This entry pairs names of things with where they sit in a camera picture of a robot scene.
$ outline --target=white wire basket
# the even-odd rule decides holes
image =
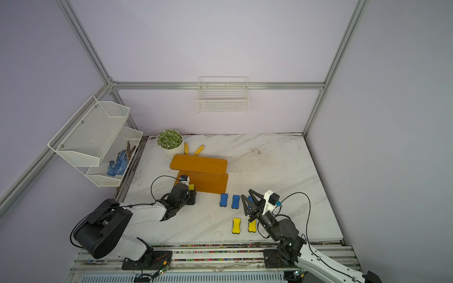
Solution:
[[[199,113],[247,113],[247,77],[200,77],[197,108]]]
[[[83,173],[90,181],[92,181],[98,187],[118,187],[121,185],[121,181],[123,180],[124,176],[126,175],[127,169],[130,166],[130,162],[132,157],[134,156],[135,152],[137,151],[137,147],[141,140],[143,132],[123,127],[117,136],[117,138],[112,143],[111,147],[109,148],[108,152],[105,154],[105,158],[101,162],[101,164],[97,167],[90,167],[86,173]],[[122,175],[116,176],[109,176],[107,171],[109,169],[110,161],[116,161],[118,154],[127,148],[127,142],[129,141],[130,149],[133,149],[135,146],[135,150],[132,154],[132,157],[129,159],[127,164],[127,168],[125,169]]]
[[[74,167],[100,166],[129,117],[129,108],[111,101],[97,101],[60,144],[48,146]]]

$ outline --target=white marble surface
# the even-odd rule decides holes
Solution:
[[[220,195],[198,192],[195,205],[183,207],[167,221],[149,221],[145,212],[135,213],[125,234],[140,237],[150,244],[272,241],[247,231],[248,218],[244,215],[242,202],[239,209],[231,208],[235,194],[248,196],[249,189],[264,194],[271,189],[280,195],[280,200],[293,192],[305,192],[310,197],[310,241],[343,238],[300,134],[186,135],[184,142],[189,143],[190,154],[203,144],[205,148],[199,156],[228,160],[227,207],[219,206]],[[176,177],[178,174],[169,168],[170,162],[171,159],[157,145],[156,138],[150,137],[125,202],[152,202],[149,190],[152,181],[161,175]],[[172,178],[159,178],[153,185],[154,196],[159,199],[170,192],[173,183]],[[308,201],[304,195],[288,198],[281,213],[292,218],[299,235],[306,233]],[[231,232],[233,217],[241,218],[241,233],[238,235]],[[260,232],[267,235],[262,227]]]

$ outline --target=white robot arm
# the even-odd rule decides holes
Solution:
[[[258,219],[271,238],[279,241],[279,258],[284,266],[298,266],[326,283],[382,283],[372,272],[365,275],[320,253],[310,245],[308,239],[298,236],[299,231],[290,219],[277,221],[272,214],[272,211],[281,205],[277,194],[271,190],[264,196],[253,190],[249,190],[249,193],[253,201],[241,196],[244,213],[250,217],[250,222]]]
[[[196,191],[190,190],[189,177],[182,175],[170,193],[150,204],[118,203],[106,199],[84,217],[71,231],[71,243],[86,249],[95,259],[108,254],[125,257],[147,268],[153,260],[153,249],[140,238],[123,235],[133,214],[146,214],[147,221],[165,221],[185,205],[195,204]],[[72,242],[72,237],[79,242]]]

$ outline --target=potted plant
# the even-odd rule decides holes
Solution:
[[[161,132],[157,137],[157,143],[170,158],[173,158],[175,154],[184,154],[183,136],[174,129]]]

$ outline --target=wooden block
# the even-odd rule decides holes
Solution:
[[[226,159],[209,158],[193,155],[177,154],[170,163],[170,169],[224,175],[227,172]]]
[[[223,194],[227,191],[228,174],[213,175],[181,170],[178,173],[178,179],[181,175],[190,177],[190,184],[195,185],[197,192],[210,192],[214,194]]]

